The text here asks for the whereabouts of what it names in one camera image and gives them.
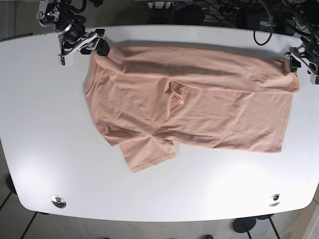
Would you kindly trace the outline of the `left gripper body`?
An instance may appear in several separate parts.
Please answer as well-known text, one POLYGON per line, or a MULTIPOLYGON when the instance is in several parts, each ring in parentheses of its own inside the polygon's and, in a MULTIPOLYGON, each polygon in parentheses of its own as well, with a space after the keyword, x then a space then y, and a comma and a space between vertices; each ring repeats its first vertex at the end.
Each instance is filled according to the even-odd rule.
POLYGON ((301 64, 307 67, 308 73, 319 72, 319 39, 316 36, 301 36, 302 41, 299 47, 290 47, 285 56, 290 60, 293 56, 301 64))

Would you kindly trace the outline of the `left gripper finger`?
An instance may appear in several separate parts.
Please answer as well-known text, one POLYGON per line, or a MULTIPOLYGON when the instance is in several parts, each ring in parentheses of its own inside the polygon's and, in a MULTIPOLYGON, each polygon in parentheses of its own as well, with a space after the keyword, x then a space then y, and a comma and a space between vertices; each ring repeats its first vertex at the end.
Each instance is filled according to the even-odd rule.
POLYGON ((315 73, 309 72, 309 76, 310 76, 310 82, 313 85, 319 85, 319 73, 318 72, 315 72, 315 73))
POLYGON ((290 71, 296 73, 299 68, 301 68, 301 63, 296 60, 293 56, 290 56, 289 60, 290 71))

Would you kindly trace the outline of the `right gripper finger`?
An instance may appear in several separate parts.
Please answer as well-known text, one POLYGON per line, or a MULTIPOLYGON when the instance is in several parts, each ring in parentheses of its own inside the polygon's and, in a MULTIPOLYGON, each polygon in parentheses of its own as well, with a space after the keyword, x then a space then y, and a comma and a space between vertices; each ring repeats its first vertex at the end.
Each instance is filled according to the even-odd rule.
POLYGON ((69 67, 74 64, 74 54, 60 56, 60 63, 62 66, 69 67))
POLYGON ((97 46, 96 46, 96 53, 99 56, 108 56, 110 52, 110 47, 108 45, 108 43, 104 40, 104 39, 100 39, 97 46))

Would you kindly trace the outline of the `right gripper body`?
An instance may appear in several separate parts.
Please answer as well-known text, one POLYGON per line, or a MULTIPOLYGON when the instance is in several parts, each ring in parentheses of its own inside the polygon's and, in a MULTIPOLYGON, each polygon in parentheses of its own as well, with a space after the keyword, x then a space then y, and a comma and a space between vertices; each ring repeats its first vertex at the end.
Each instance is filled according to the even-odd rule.
POLYGON ((60 56, 79 51, 89 55, 96 51, 100 39, 105 40, 105 30, 95 29, 87 32, 84 24, 86 17, 81 13, 87 7, 87 1, 82 0, 80 8, 72 5, 70 0, 41 0, 36 19, 43 27, 52 27, 58 34, 60 56))

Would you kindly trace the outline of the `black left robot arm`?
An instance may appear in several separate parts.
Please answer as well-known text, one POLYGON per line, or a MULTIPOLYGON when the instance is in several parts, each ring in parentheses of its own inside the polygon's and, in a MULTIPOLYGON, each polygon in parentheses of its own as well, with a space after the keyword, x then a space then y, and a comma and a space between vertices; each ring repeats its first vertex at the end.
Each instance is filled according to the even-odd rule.
POLYGON ((285 0, 284 11, 294 24, 286 26, 300 36, 301 44, 290 47, 286 54, 290 57, 290 68, 296 71, 302 66, 307 67, 311 83, 319 84, 319 2, 317 0, 285 0))

